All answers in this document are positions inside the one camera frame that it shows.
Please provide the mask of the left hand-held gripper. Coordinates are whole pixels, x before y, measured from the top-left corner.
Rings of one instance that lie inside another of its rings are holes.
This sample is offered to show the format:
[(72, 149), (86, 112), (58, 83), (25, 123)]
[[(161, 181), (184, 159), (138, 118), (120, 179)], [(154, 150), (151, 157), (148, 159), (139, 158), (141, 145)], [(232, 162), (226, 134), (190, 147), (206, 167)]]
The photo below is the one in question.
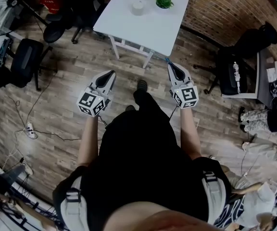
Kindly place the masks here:
[(96, 117), (104, 111), (110, 103), (108, 97), (116, 80), (116, 72), (108, 70), (93, 77), (90, 86), (81, 91), (76, 105), (78, 110), (91, 117)]

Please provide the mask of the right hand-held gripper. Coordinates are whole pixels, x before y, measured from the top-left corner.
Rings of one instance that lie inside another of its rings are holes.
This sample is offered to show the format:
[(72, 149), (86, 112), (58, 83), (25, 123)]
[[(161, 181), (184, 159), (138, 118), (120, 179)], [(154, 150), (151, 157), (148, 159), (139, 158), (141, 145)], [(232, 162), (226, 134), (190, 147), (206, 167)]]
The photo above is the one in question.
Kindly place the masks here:
[(168, 63), (167, 68), (172, 84), (170, 93), (177, 106), (180, 109), (195, 107), (199, 101), (198, 89), (188, 70), (176, 63)]

